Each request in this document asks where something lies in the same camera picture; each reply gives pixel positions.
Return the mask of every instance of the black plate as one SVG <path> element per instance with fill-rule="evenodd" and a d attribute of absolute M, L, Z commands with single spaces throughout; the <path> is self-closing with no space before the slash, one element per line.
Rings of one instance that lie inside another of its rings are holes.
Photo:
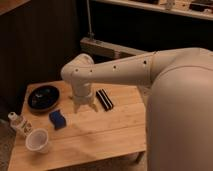
<path fill-rule="evenodd" d="M 59 99 L 56 87 L 45 85 L 35 89 L 28 98 L 28 105 L 35 112 L 46 112 L 54 107 Z"/>

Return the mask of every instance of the blue sponge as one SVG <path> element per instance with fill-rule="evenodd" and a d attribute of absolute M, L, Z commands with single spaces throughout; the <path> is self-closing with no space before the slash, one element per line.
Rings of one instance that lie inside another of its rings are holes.
<path fill-rule="evenodd" d="M 55 130 L 65 127 L 66 119 L 61 115 L 60 110 L 56 110 L 49 114 L 50 121 L 55 126 Z"/>

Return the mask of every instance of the white cup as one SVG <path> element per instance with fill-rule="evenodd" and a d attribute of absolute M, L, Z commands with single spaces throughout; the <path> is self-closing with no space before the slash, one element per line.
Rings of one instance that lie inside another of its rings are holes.
<path fill-rule="evenodd" d="M 34 129 L 26 138 L 25 146 L 28 150 L 47 153 L 50 149 L 48 132 L 45 129 Z"/>

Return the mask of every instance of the white bottle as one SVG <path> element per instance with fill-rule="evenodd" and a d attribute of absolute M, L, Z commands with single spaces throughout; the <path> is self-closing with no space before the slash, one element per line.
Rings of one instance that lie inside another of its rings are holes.
<path fill-rule="evenodd" d="M 8 114 L 10 126 L 20 135 L 26 137 L 32 131 L 32 125 L 23 116 L 17 115 L 15 112 Z"/>

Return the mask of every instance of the floor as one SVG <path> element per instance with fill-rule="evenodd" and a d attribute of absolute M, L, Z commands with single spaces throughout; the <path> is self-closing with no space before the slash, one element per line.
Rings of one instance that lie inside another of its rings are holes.
<path fill-rule="evenodd" d="M 0 120 L 0 171 L 7 171 L 14 139 L 14 131 Z M 139 164 L 135 163 L 136 157 L 137 153 L 54 171 L 146 171 L 146 155 Z"/>

